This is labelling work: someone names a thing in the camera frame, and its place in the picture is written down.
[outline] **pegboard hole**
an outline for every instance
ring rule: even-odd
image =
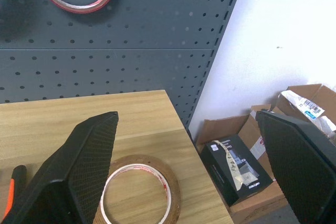
[[[232,5],[232,2],[233,2],[233,0],[230,0],[230,2],[229,2],[229,6],[231,6],[231,5]]]

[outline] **brown packing tape roll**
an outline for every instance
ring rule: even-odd
[[[164,177],[164,181],[161,181],[163,186],[165,187],[165,183],[167,182],[167,199],[169,200],[169,192],[171,194],[171,203],[169,211],[167,215],[165,215],[165,219],[162,220],[162,224],[175,224],[177,223],[177,220],[180,215],[181,211],[181,191],[179,186],[179,181],[177,180],[174,172],[171,170],[171,168],[164,164],[160,159],[156,157],[146,156],[146,155],[131,155],[126,156],[123,158],[120,158],[114,162],[111,163],[110,170],[109,170],[109,176],[107,183],[105,185],[105,188],[107,187],[109,180],[112,179],[112,177],[116,177],[118,174],[116,173],[122,173],[123,169],[127,169],[125,167],[130,167],[129,169],[132,169],[132,167],[137,167],[139,169],[142,169],[141,166],[143,165],[144,169],[146,170],[146,167],[149,169],[153,169],[159,173],[159,176]],[[102,211],[102,202],[104,197],[104,191],[102,194],[101,201],[99,203],[95,219],[93,221],[93,224],[108,224],[108,222],[105,221],[104,218],[106,218],[105,213]],[[115,220],[110,219],[110,223],[117,223]]]

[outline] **barcode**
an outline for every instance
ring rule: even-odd
[[[306,100],[306,101],[304,102],[304,104],[305,104],[307,107],[309,107],[309,109],[314,110],[315,113],[320,113],[320,112],[321,112],[320,107],[318,107],[315,103],[313,103],[313,102],[311,102],[311,101],[309,101],[309,100]]]

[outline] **floor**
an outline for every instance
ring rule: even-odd
[[[250,222],[250,224],[299,224],[298,219],[293,213],[290,206],[285,206],[277,211],[271,212],[258,220]]]

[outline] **wooden table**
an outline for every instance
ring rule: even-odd
[[[31,178],[42,162],[64,143],[76,124],[108,111],[119,113],[112,160],[131,154],[152,155],[168,164],[176,174],[182,193],[178,223],[232,223],[165,91],[0,104],[0,215],[5,209],[15,166],[26,165],[28,179]],[[115,204],[120,213],[116,219],[122,224],[150,223],[146,220],[157,223],[154,215],[162,212],[154,202],[156,196],[157,202],[162,199],[162,191],[157,190],[150,175],[141,171],[129,173],[113,181],[111,194],[116,202],[108,200],[106,207],[110,209]],[[134,201],[136,206],[124,205]]]

